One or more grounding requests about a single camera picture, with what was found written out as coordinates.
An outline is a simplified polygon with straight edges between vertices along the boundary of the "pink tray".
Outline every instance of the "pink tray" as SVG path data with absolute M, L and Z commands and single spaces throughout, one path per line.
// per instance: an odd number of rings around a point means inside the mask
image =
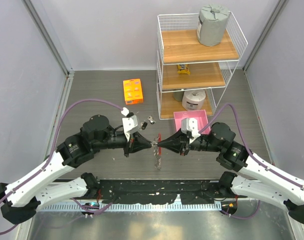
M 202 129 L 205 127 L 206 124 L 208 124 L 207 115 L 205 110 L 197 110 L 197 111 L 176 111 L 174 112 L 174 120 L 175 120 L 175 126 L 176 131 L 178 131 L 181 128 L 182 119 L 186 118 L 195 118 L 198 122 L 198 129 Z M 211 128 L 208 127 L 205 129 L 205 131 L 202 132 L 202 134 L 208 134 L 210 132 Z

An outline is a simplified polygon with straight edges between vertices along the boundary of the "snack package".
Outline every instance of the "snack package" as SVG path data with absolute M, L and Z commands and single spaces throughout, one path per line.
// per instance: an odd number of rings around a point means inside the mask
M 178 68 L 178 71 L 177 73 L 178 74 L 190 74 L 190 68 L 188 67 L 188 64 L 177 64 L 177 68 Z
M 139 104 L 144 102 L 141 79 L 123 81 L 125 104 Z

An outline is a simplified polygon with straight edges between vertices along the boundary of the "small metal object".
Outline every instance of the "small metal object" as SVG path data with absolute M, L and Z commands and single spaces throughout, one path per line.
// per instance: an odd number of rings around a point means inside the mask
M 158 136 L 156 138 L 154 138 L 154 143 L 157 143 L 160 140 L 161 140 L 161 134 L 159 133 Z M 155 168 L 157 170 L 160 170 L 162 168 L 161 167 L 161 164 L 162 164 L 161 148 L 157 147 L 157 144 L 155 144 L 153 147 L 154 147 L 153 153 L 154 153 L 154 156 L 155 156 Z
M 156 123 L 156 122 L 154 121 L 154 119 L 153 119 L 153 117 L 152 117 L 152 116 L 149 116 L 147 119 L 149 119 L 149 121 L 150 121 L 150 123 L 151 123 L 151 124 Z
M 147 122 L 141 122 L 141 130 L 145 130 L 147 127 Z

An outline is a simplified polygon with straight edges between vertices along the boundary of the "metal table surface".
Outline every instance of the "metal table surface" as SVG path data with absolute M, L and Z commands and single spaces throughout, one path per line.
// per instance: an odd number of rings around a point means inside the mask
M 257 201 L 241 200 L 237 215 L 248 216 Z M 79 212 L 39 212 L 28 240 L 293 240 L 287 214 L 262 203 L 249 220 L 229 218 L 218 211 L 106 212 L 80 218 Z

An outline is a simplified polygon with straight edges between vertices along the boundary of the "paper towel roll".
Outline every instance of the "paper towel roll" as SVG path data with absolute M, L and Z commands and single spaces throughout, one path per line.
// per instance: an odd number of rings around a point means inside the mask
M 204 90 L 185 91 L 182 106 L 187 111 L 200 110 L 204 104 L 205 97 Z
M 230 12 L 224 6 L 209 4 L 202 7 L 197 27 L 197 39 L 206 46 L 215 46 L 223 38 Z

